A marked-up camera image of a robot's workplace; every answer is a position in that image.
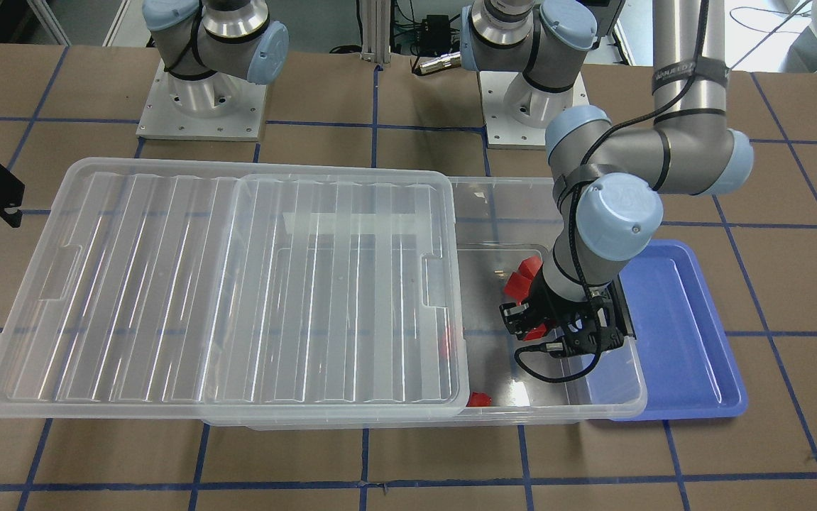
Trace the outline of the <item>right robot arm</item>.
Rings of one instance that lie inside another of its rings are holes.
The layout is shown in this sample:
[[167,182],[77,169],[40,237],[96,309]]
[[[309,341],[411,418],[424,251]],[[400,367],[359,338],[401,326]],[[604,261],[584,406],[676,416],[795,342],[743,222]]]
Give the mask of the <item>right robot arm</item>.
[[[265,87],[284,67],[290,35],[263,1],[145,1],[142,16],[163,61],[162,83],[186,119],[229,116],[239,83]],[[24,183],[0,164],[0,218],[22,222]]]

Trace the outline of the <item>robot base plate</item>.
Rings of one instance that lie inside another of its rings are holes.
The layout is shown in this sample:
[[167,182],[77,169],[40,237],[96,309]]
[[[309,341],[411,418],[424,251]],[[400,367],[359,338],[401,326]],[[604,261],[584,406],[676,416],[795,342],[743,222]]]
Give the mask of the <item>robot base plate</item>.
[[185,81],[158,63],[136,135],[146,140],[258,142],[268,85],[217,72]]
[[579,75],[570,90],[547,93],[532,87],[519,72],[478,73],[487,145],[492,149],[541,150],[545,130],[557,114],[589,104]]

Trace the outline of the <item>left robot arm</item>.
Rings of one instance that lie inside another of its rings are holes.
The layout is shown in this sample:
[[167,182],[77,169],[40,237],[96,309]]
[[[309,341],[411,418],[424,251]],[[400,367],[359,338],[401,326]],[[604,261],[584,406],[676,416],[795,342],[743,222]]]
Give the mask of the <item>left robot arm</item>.
[[[597,106],[571,106],[545,126],[564,228],[501,316],[521,341],[558,330],[564,356],[622,343],[603,292],[660,226],[662,194],[728,194],[751,175],[750,139],[727,121],[722,2],[655,1],[652,10],[654,110],[613,123]],[[596,19],[577,1],[476,1],[461,21],[464,68],[519,72],[542,94],[570,92],[596,41]]]

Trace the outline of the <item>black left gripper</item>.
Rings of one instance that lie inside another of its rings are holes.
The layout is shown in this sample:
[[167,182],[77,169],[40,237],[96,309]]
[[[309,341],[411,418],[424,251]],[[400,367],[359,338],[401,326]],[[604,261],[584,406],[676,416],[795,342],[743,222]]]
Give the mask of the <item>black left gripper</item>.
[[528,298],[501,304],[500,312],[506,329],[519,341],[532,328],[548,324],[561,344],[552,349],[557,356],[602,353],[625,343],[621,301],[613,283],[594,295],[590,303],[573,302],[554,294],[538,274]]

